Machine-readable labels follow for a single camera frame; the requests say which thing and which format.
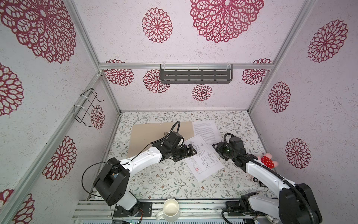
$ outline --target table surface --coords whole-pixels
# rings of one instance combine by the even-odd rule
[[[221,137],[232,133],[242,138],[247,153],[256,156],[266,153],[246,111],[124,112],[108,159],[126,158],[134,124],[177,120],[214,120]],[[253,182],[252,176],[236,167],[231,160],[219,160],[223,169],[197,181],[184,160],[175,163],[167,159],[136,173],[129,180],[127,189],[138,199],[238,198],[253,191],[274,197],[272,191]]]

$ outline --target beige cardboard folder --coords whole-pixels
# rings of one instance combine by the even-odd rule
[[[135,124],[132,128],[131,139],[127,158],[137,155],[150,142],[164,137],[164,133],[169,132],[175,122],[151,123],[151,124]],[[180,123],[179,134],[184,140],[194,137],[194,129],[191,121]]]

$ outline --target pink plush toy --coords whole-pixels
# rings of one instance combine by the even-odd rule
[[[272,169],[279,165],[279,162],[272,161],[271,160],[272,155],[269,153],[266,153],[263,157],[258,156],[258,159],[268,168]]]

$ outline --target mug rim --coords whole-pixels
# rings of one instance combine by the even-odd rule
[[[176,204],[178,205],[178,211],[174,214],[174,215],[167,215],[166,213],[165,213],[165,211],[164,211],[164,205],[165,205],[165,203],[167,202],[167,201],[175,201],[176,202]],[[169,199],[167,199],[165,202],[164,202],[164,204],[163,204],[163,213],[166,215],[166,216],[168,216],[168,217],[173,217],[173,216],[176,216],[178,213],[179,213],[179,210],[180,210],[180,208],[179,208],[179,203],[178,203],[178,201],[177,200],[175,200],[174,198],[169,198]]]

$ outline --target wire rack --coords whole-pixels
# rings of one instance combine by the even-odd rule
[[[97,98],[97,92],[93,89],[93,88],[91,88],[91,89],[88,89],[88,90],[86,90],[85,92],[83,92],[80,96],[82,96],[82,97],[85,97],[86,98],[86,101],[85,102],[89,102],[89,105],[88,105],[88,108],[86,109],[86,108],[84,108],[84,103],[82,104],[82,105],[78,105],[78,104],[75,104],[74,106],[73,106],[73,117],[76,119],[76,121],[78,121],[78,122],[80,122],[80,123],[83,123],[84,125],[86,125],[87,127],[92,127],[92,126],[90,126],[90,125],[87,125],[84,121],[83,121],[83,119],[84,119],[84,117],[86,116],[86,114],[88,114],[90,117],[91,117],[91,115],[88,113],[88,110],[91,108],[91,107],[93,107],[94,108],[94,105],[93,105],[93,102],[95,101],[95,100],[97,100],[98,102],[103,102],[104,100],[99,100],[98,98]],[[81,112],[81,111],[84,111],[84,115],[82,116],[82,117],[79,117],[78,116],[78,114]]]

